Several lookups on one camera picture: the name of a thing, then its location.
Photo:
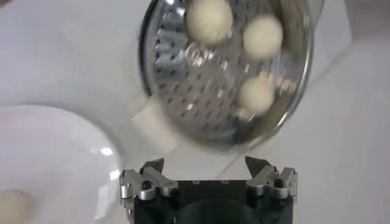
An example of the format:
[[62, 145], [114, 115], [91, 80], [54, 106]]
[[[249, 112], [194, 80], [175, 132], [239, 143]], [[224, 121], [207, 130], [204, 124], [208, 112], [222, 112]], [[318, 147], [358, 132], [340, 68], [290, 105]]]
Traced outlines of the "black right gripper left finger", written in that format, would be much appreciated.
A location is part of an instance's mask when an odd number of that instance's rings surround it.
[[157, 194], [172, 198], [179, 192], [179, 183], [162, 174], [164, 159], [159, 158], [144, 163], [139, 172], [123, 170], [119, 176], [121, 205], [131, 213], [136, 198], [141, 201], [153, 200]]

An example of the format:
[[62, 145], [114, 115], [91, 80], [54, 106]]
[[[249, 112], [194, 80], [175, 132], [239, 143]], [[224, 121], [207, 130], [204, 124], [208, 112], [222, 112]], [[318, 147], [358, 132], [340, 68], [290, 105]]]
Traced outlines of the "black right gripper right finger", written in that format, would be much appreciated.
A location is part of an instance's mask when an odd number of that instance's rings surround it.
[[267, 160], [251, 156], [245, 156], [245, 163], [252, 177], [246, 186], [256, 196], [268, 193], [278, 200], [291, 197], [297, 203], [298, 173], [294, 168], [284, 167], [279, 172]]

